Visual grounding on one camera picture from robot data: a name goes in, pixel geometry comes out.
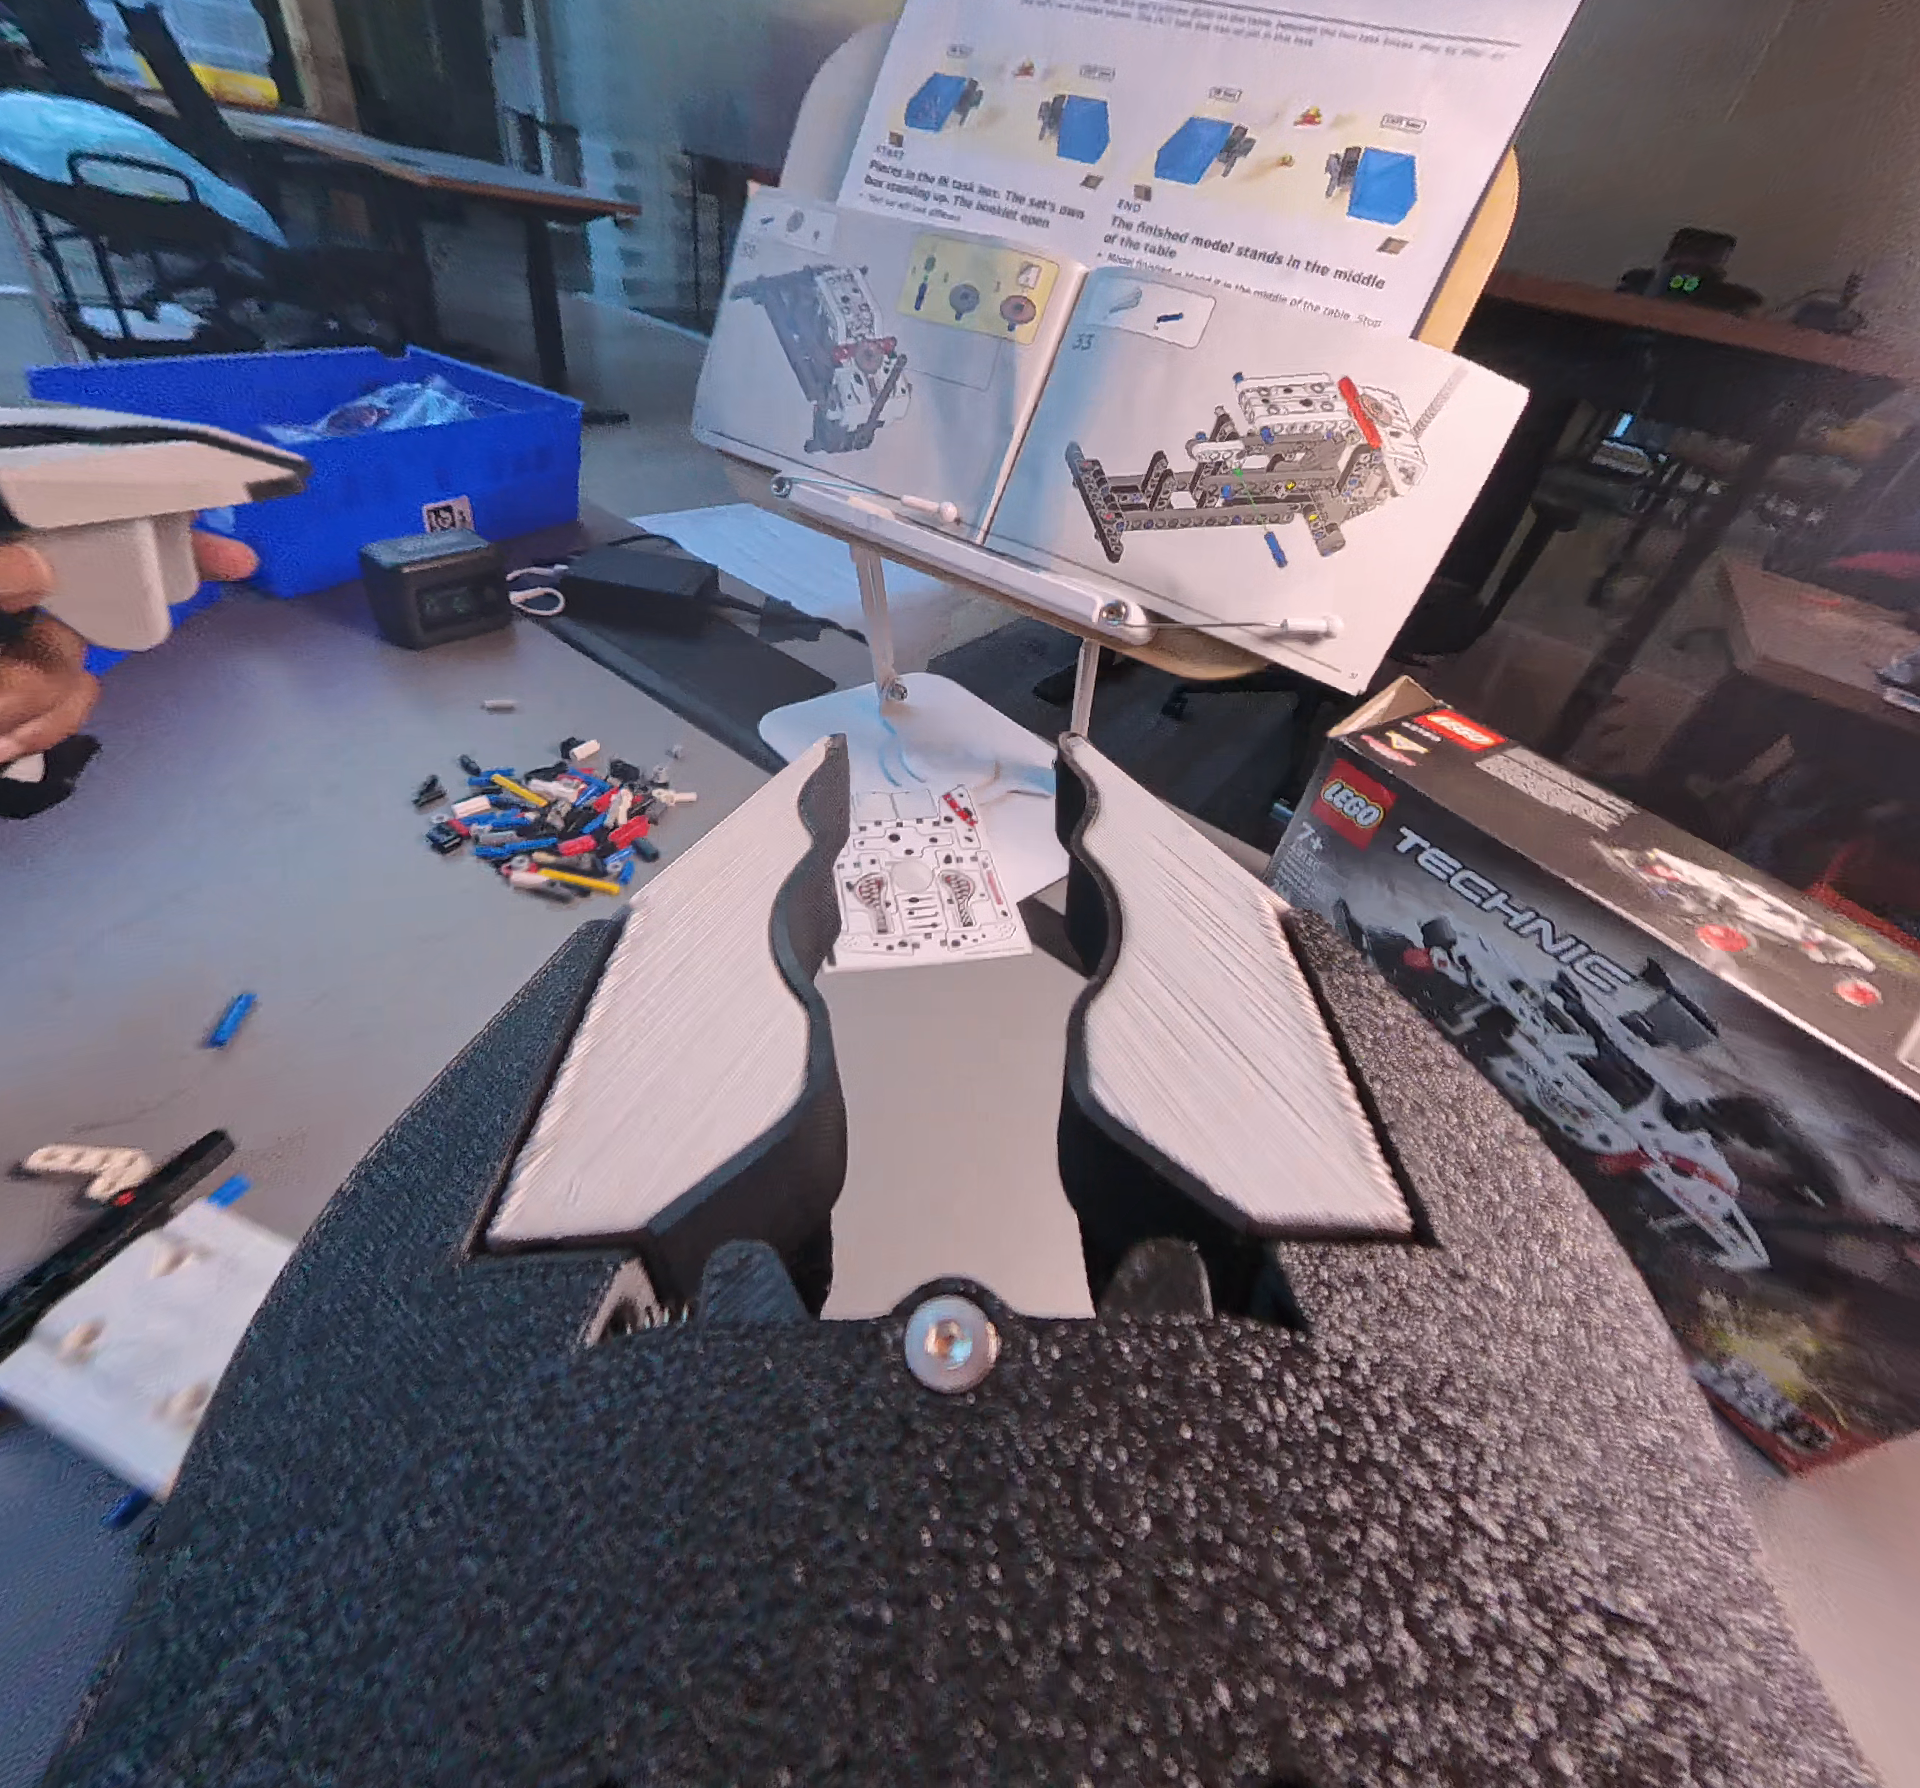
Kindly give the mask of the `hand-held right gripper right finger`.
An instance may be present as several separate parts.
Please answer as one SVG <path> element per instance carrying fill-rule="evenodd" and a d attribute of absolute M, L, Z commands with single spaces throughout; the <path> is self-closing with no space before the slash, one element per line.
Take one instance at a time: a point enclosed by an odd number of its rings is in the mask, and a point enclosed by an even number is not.
<path fill-rule="evenodd" d="M 1237 1238 L 1408 1238 L 1280 898 L 1087 739 L 1059 743 L 1057 789 L 1087 968 L 1062 1123 Z"/>

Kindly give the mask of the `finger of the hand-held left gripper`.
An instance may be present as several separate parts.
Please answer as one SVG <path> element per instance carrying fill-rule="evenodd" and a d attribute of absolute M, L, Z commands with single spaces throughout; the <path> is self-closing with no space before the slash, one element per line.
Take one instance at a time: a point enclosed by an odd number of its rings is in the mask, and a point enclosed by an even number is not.
<path fill-rule="evenodd" d="M 308 464 L 287 447 L 131 411 L 2 411 L 2 538 L 53 572 L 48 610 L 84 642 L 146 650 L 200 584 L 201 513 L 300 495 Z"/>

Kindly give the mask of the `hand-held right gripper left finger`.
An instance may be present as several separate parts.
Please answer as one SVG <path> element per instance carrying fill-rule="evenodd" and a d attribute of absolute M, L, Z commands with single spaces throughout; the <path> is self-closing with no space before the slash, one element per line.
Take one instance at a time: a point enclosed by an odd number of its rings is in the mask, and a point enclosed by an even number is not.
<path fill-rule="evenodd" d="M 627 912 L 481 1235 L 703 1269 L 734 1240 L 831 1269 L 846 1109 L 817 976 L 849 756 L 825 736 Z"/>

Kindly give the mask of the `toy brick model car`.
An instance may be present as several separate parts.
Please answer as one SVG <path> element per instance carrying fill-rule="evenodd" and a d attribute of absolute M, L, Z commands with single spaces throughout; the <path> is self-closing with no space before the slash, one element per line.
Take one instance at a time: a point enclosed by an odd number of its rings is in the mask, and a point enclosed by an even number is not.
<path fill-rule="evenodd" d="M 212 1131 L 81 1221 L 2 1296 L 5 1404 L 146 1497 L 183 1453 L 292 1242 L 236 1213 Z"/>

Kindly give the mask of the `instruction booklet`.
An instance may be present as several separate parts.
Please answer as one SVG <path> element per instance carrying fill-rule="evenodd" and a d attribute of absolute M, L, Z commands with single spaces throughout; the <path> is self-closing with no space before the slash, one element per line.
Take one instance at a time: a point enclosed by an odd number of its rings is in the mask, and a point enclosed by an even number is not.
<path fill-rule="evenodd" d="M 760 192 L 691 427 L 851 541 L 1361 693 L 1524 405 L 1224 281 Z"/>

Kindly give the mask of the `person's left hand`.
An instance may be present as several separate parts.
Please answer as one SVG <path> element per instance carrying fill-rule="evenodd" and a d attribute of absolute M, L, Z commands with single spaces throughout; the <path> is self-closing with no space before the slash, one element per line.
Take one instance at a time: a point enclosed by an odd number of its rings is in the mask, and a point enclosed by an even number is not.
<path fill-rule="evenodd" d="M 83 636 L 43 611 L 55 575 L 24 544 L 2 547 L 2 611 L 22 627 L 2 649 L 2 766 L 43 756 L 83 731 L 98 697 Z"/>

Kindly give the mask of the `blue storage bin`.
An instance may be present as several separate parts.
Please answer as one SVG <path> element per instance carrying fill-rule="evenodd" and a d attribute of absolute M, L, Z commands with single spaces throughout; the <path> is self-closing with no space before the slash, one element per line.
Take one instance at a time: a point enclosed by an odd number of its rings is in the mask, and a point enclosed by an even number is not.
<path fill-rule="evenodd" d="M 212 517 L 253 547 L 253 584 L 279 598 L 354 579 L 358 549 L 379 538 L 474 528 L 508 541 L 579 513 L 583 405 L 431 350 L 48 362 L 29 366 L 24 383 L 46 403 L 170 416 L 267 443 L 363 409 L 391 387 L 459 398 L 454 416 L 401 424 L 393 407 L 385 424 L 295 443 L 308 461 L 299 497 Z"/>

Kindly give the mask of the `clear plastic bag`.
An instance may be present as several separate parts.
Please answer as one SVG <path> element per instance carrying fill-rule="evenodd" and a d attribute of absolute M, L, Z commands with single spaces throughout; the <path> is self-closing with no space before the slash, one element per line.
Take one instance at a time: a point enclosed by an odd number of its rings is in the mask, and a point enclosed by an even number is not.
<path fill-rule="evenodd" d="M 281 447 L 317 447 L 379 433 L 468 424 L 503 411 L 501 403 L 434 373 L 419 380 L 375 385 L 316 418 L 267 421 L 260 433 Z"/>

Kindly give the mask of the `pile of small brick pieces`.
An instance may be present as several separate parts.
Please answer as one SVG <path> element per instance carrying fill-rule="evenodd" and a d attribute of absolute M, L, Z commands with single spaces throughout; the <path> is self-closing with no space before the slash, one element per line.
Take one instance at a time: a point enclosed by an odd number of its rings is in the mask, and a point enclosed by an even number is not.
<path fill-rule="evenodd" d="M 652 874 L 662 830 L 697 806 L 683 774 L 679 742 L 624 756 L 565 736 L 543 761 L 459 756 L 454 779 L 419 779 L 408 806 L 437 859 L 468 859 L 529 900 L 608 906 Z"/>

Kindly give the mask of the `black toy set box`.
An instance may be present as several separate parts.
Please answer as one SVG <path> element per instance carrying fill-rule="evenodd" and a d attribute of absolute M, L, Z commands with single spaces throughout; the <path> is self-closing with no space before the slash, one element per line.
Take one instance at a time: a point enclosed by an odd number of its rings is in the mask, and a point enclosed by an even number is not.
<path fill-rule="evenodd" d="M 1572 1168 L 1791 1472 L 1916 1433 L 1916 940 L 1399 678 L 1270 864 Z"/>

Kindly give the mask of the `sticker sheet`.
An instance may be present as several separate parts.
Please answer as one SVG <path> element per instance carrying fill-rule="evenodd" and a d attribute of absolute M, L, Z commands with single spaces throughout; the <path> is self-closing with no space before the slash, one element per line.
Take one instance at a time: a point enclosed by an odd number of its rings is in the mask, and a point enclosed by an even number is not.
<path fill-rule="evenodd" d="M 841 930 L 828 966 L 841 975 L 1032 949 L 963 785 L 855 790 L 832 884 Z"/>

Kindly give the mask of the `small black box device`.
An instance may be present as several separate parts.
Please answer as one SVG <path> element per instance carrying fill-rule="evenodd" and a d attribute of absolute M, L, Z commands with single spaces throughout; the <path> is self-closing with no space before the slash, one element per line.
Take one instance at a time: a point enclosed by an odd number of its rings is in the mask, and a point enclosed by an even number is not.
<path fill-rule="evenodd" d="M 431 649 L 506 627 L 506 556 L 465 528 L 396 535 L 358 549 L 369 611 L 384 641 Z"/>

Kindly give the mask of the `book stand with white base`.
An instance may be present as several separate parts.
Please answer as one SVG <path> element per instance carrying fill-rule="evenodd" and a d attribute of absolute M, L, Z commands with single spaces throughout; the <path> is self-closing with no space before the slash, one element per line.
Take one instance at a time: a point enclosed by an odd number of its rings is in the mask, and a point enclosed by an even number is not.
<path fill-rule="evenodd" d="M 782 190 L 836 190 L 889 37 L 892 24 L 867 24 L 814 74 L 780 169 Z M 1452 350 L 1463 334 L 1507 243 L 1518 192 L 1518 158 L 1507 149 L 1420 327 L 1430 345 Z M 1091 721 L 1103 650 L 1114 652 L 1116 666 L 1166 672 L 1200 687 L 1272 667 L 1212 632 L 1176 627 L 1167 617 L 1153 617 L 1157 624 L 1150 632 L 1146 617 L 1133 626 L 1127 626 L 1131 617 L 1109 620 L 1109 603 L 1116 601 L 1109 591 L 995 553 L 967 556 L 931 509 L 846 490 L 806 468 L 773 473 L 770 486 L 780 515 L 849 547 L 870 667 L 855 685 L 770 710 L 760 722 L 766 743 L 791 760 L 819 736 L 845 736 L 855 790 L 963 782 L 986 803 L 986 833 L 1007 863 L 1016 895 L 1034 893 L 1064 872 L 1051 813 L 1054 748 L 1049 745 L 1064 722 L 1054 722 L 1043 739 L 946 676 L 902 672 L 884 579 L 888 558 L 990 600 L 1009 615 L 1069 634 L 1079 645 L 1069 684 L 1075 728 Z"/>

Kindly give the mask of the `dark background table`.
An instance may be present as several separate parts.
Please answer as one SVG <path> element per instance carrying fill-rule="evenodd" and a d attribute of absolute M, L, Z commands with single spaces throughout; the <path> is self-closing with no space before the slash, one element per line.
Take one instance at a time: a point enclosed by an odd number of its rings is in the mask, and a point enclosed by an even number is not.
<path fill-rule="evenodd" d="M 249 108 L 223 108 L 221 116 L 246 141 L 307 153 L 335 167 L 370 173 L 385 186 L 413 195 L 454 195 L 491 203 L 513 215 L 522 232 L 540 383 L 556 393 L 570 392 L 549 230 L 556 224 L 588 226 L 603 215 L 636 219 L 642 214 L 641 202 L 562 186 L 505 164 L 369 138 L 296 116 Z"/>

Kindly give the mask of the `black power brick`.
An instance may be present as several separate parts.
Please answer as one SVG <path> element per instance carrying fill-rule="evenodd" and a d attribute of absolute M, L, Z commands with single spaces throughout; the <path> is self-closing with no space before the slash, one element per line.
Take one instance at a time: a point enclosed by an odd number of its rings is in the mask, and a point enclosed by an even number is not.
<path fill-rule="evenodd" d="M 699 631 L 722 601 L 710 562 L 652 535 L 573 553 L 558 591 L 565 617 L 663 632 Z"/>

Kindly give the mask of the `white angled brick piece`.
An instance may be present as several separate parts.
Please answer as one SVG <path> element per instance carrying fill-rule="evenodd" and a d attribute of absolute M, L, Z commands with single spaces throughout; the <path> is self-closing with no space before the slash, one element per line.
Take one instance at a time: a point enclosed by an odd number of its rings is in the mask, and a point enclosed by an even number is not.
<path fill-rule="evenodd" d="M 55 1178 L 77 1184 L 92 1205 L 120 1205 L 157 1174 L 152 1157 L 137 1150 L 108 1146 L 48 1142 L 13 1166 L 15 1178 Z"/>

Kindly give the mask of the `wooden side table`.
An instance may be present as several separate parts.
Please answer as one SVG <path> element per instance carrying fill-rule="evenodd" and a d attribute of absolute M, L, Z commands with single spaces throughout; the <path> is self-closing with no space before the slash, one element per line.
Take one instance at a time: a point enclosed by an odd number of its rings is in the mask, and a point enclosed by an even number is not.
<path fill-rule="evenodd" d="M 1717 566 L 1733 674 L 1800 756 L 1916 758 L 1916 709 L 1887 701 L 1878 678 L 1916 634 L 1877 606 L 1758 562 Z"/>

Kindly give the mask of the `wooden background table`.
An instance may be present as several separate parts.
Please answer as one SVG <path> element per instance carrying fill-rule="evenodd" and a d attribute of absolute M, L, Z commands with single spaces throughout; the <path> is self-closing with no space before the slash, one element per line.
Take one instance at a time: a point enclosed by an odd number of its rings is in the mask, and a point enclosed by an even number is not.
<path fill-rule="evenodd" d="M 1664 350 L 1678 344 L 1696 351 L 1708 350 L 1715 357 L 1721 375 L 1742 376 L 1745 385 L 1759 393 L 1737 407 L 1749 435 L 1742 436 L 1745 455 L 1733 479 L 1693 515 L 1678 547 L 1648 581 L 1639 601 L 1618 620 L 1551 721 L 1543 754 L 1561 760 L 1611 704 L 1625 674 L 1667 615 L 1693 586 L 1740 515 L 1761 497 L 1775 464 L 1796 449 L 1817 405 L 1845 398 L 1877 402 L 1887 392 L 1913 390 L 1916 350 L 1511 269 L 1498 269 L 1481 300 L 1609 327 Z"/>

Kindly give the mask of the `dark device with green light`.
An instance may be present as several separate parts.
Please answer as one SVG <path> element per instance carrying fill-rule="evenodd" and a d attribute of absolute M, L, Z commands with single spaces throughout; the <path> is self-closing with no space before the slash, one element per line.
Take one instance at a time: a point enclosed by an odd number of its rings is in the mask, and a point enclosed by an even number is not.
<path fill-rule="evenodd" d="M 1730 277 L 1737 244 L 1737 237 L 1727 230 L 1683 224 L 1652 265 L 1620 275 L 1618 292 L 1752 315 L 1763 306 L 1763 294 Z"/>

